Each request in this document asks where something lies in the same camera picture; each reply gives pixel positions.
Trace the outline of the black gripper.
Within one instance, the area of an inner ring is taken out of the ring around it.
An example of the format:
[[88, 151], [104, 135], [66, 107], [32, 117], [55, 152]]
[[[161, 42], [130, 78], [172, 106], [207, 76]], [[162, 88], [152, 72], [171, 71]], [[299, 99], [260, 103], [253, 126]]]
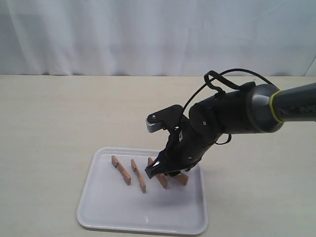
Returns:
[[170, 176], [193, 168], [220, 137], [219, 133], [212, 131], [206, 134], [196, 132], [189, 125], [189, 119], [183, 115], [183, 107], [177, 104], [148, 115], [146, 125], [150, 133], [161, 129], [170, 133], [158, 159], [145, 168], [150, 179], [156, 175]]

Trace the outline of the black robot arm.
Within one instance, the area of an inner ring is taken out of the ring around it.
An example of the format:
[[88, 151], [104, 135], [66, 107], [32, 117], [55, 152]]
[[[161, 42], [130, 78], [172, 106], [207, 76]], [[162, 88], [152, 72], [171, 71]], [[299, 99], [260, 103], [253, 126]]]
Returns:
[[149, 132], [169, 132], [165, 148], [145, 168], [149, 178], [189, 171], [223, 134], [273, 133], [285, 122], [314, 121], [316, 86], [280, 90], [249, 82], [234, 92], [217, 93], [195, 103], [188, 116], [182, 110], [173, 105], [147, 117]]

